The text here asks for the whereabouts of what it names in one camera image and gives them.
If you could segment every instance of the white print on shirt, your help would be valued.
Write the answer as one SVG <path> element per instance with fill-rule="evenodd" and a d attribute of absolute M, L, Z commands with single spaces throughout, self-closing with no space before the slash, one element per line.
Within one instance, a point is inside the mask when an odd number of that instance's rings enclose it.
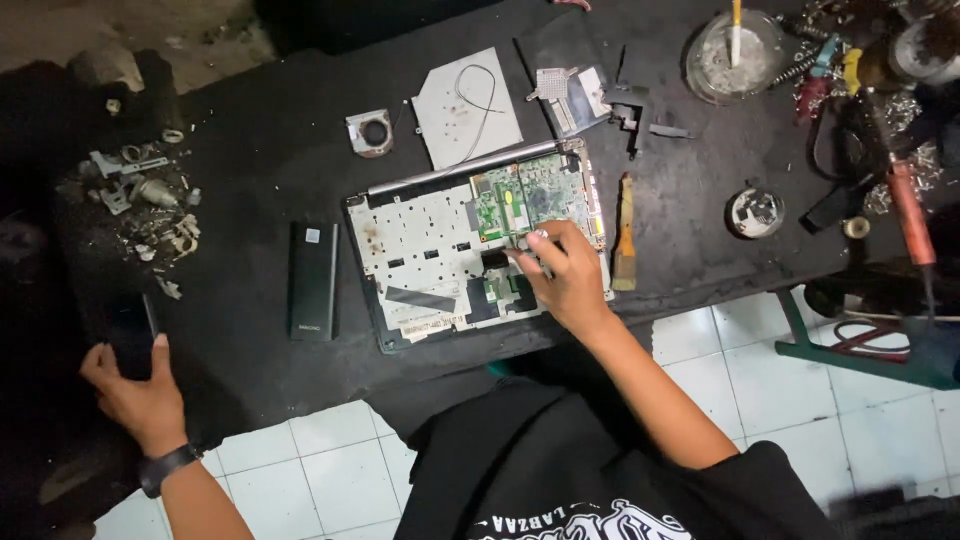
<path fill-rule="evenodd" d="M 574 514 L 566 525 L 562 524 L 566 517 L 562 507 L 530 519 L 492 516 L 493 528 L 497 532 L 503 532 L 504 527 L 508 533 L 526 532 L 552 526 L 556 518 L 560 527 L 516 539 L 501 537 L 501 540 L 693 540 L 673 516 L 657 519 L 624 499 L 613 501 L 611 507 L 615 512 L 606 518 L 596 514 Z M 481 540 L 496 539 L 488 535 Z"/>

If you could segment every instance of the white tiled floor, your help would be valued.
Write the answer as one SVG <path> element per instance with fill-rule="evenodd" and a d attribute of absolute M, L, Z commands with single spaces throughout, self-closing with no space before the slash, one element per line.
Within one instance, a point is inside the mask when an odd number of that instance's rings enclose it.
<path fill-rule="evenodd" d="M 824 324 L 800 290 L 807 325 Z M 820 506 L 890 484 L 960 495 L 960 391 L 778 356 L 773 342 L 788 332 L 776 297 L 759 294 L 657 321 L 654 358 L 738 448 L 779 444 Z M 836 341 L 831 328 L 811 338 Z M 258 539 L 388 540 L 415 457 L 354 402 L 231 437 L 204 466 Z M 97 526 L 97 540 L 172 537 L 162 502 L 139 491 Z"/>

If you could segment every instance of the person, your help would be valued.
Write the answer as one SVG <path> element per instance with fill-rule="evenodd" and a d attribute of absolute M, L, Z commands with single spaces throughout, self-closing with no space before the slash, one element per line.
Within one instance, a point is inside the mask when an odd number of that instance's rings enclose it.
<path fill-rule="evenodd" d="M 577 227 L 550 221 L 540 229 L 544 236 L 526 239 L 549 273 L 520 251 L 508 255 L 603 368 L 633 420 L 612 424 L 585 393 L 528 377 L 435 411 L 398 430 L 419 453 L 395 538 L 837 537 L 780 447 L 757 442 L 742 454 L 638 344 L 605 302 L 599 259 Z M 185 444 L 165 336 L 149 382 L 120 377 L 104 345 L 81 372 L 147 457 Z M 177 540 L 251 538 L 199 463 L 167 478 L 161 492 Z"/>

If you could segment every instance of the red wire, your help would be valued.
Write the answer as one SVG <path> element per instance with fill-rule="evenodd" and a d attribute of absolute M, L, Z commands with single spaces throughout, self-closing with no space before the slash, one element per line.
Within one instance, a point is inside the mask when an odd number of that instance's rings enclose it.
<path fill-rule="evenodd" d="M 590 6 L 590 2 L 587 0 L 553 0 L 554 4 L 576 4 L 584 9 L 585 12 L 589 12 L 593 8 Z"/>

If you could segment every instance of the paint brush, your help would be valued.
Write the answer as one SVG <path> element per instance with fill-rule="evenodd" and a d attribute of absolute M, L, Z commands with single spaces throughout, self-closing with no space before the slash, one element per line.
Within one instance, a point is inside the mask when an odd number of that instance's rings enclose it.
<path fill-rule="evenodd" d="M 634 178 L 620 178 L 620 241 L 613 252 L 613 290 L 636 290 L 636 250 L 634 249 Z"/>
<path fill-rule="evenodd" d="M 740 65 L 740 0 L 733 0 L 733 27 L 730 28 L 730 66 Z"/>

